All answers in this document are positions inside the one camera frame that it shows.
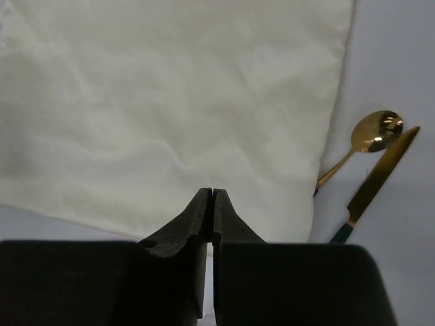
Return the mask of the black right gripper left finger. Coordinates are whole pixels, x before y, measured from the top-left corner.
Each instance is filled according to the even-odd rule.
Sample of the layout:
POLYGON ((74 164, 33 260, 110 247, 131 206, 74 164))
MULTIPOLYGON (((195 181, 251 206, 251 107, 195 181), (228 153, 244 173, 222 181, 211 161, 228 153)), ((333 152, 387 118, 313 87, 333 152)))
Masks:
POLYGON ((135 241, 4 240, 2 325, 195 325, 213 192, 135 241))

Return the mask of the cream cloth placemat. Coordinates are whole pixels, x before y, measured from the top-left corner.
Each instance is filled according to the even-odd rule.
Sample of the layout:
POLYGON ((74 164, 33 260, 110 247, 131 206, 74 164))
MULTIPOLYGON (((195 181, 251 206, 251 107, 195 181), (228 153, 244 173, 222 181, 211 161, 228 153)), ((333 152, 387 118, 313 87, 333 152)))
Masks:
POLYGON ((225 189, 305 242, 352 1, 3 1, 1 203, 142 237, 225 189))

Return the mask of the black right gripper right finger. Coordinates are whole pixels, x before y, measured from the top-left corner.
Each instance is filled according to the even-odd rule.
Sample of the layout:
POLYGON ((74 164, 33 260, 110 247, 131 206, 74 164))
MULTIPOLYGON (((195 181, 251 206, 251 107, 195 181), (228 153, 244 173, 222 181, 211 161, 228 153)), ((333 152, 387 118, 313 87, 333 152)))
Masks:
POLYGON ((379 269, 362 247, 263 241, 214 192, 218 325, 395 325, 379 269))

